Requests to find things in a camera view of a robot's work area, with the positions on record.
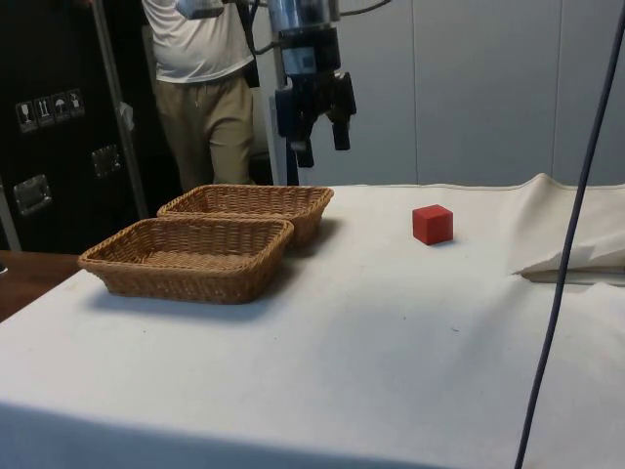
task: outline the red block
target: red block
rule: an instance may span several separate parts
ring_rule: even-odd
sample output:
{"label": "red block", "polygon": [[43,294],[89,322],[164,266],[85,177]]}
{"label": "red block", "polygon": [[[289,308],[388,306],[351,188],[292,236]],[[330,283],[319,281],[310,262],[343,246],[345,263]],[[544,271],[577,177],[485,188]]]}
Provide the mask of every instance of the red block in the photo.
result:
{"label": "red block", "polygon": [[412,234],[428,245],[453,239],[453,213],[440,205],[412,211]]}

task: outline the woven basket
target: woven basket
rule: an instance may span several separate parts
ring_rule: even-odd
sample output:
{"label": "woven basket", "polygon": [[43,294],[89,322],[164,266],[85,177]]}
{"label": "woven basket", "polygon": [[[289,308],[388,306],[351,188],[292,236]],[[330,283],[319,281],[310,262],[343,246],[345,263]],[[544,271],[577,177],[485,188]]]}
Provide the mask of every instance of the woven basket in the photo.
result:
{"label": "woven basket", "polygon": [[293,226],[279,220],[143,220],[78,260],[108,291],[213,303],[247,303],[277,270]]}
{"label": "woven basket", "polygon": [[305,245],[321,222],[334,191],[328,188],[284,186],[202,186],[172,200],[159,217],[204,215],[211,218],[277,219],[295,227],[293,243]]}

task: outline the drawstring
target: drawstring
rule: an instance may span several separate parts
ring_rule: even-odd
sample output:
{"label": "drawstring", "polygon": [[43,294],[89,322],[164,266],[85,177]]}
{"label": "drawstring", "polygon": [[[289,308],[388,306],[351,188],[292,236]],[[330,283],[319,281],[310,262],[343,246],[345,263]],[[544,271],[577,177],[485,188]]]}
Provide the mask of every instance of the drawstring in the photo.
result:
{"label": "drawstring", "polygon": [[[206,82],[204,82],[203,85],[204,95],[206,95],[208,93],[208,85],[206,84]],[[195,108],[199,109],[199,86],[195,87]]]}

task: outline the khaki pants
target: khaki pants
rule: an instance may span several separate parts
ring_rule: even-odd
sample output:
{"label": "khaki pants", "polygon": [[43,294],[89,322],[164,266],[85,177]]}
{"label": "khaki pants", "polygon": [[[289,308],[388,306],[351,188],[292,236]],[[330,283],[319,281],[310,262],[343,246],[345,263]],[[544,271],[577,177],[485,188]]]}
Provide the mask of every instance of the khaki pants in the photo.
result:
{"label": "khaki pants", "polygon": [[207,83],[158,81],[156,103],[184,191],[213,182],[252,184],[252,93],[242,75]]}

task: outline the gray wall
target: gray wall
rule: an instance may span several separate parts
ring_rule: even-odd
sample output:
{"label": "gray wall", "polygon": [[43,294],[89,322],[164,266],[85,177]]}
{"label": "gray wall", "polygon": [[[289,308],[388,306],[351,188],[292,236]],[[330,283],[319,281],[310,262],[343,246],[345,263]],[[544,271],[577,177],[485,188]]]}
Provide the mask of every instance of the gray wall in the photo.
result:
{"label": "gray wall", "polygon": [[[498,186],[544,172],[574,183],[621,1],[395,0],[344,19],[343,69],[354,76],[358,103],[353,149],[335,151],[321,119],[312,138],[317,164],[302,182]],[[269,37],[268,28],[258,34]],[[625,58],[594,184],[625,182],[624,67]],[[271,66],[261,74],[272,86]],[[282,157],[274,155],[274,166]]]}

